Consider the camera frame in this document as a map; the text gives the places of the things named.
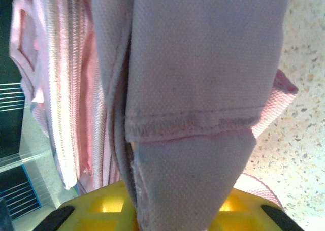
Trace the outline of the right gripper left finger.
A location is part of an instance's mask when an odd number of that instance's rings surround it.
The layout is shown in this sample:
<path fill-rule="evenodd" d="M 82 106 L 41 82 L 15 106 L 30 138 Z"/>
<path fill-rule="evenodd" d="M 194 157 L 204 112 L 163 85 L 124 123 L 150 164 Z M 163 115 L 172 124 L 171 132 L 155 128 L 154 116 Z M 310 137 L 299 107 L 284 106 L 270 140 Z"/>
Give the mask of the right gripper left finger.
<path fill-rule="evenodd" d="M 63 203 L 38 230 L 138 230 L 136 211 L 122 181 Z"/>

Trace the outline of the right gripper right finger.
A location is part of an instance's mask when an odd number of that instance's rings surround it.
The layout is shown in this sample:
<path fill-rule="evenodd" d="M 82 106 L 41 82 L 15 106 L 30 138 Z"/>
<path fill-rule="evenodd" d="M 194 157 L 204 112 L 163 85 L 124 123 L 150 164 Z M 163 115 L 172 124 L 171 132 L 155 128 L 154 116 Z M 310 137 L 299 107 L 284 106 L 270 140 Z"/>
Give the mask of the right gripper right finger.
<path fill-rule="evenodd" d="M 252 194 L 230 194 L 211 230 L 302 230 L 278 205 Z"/>

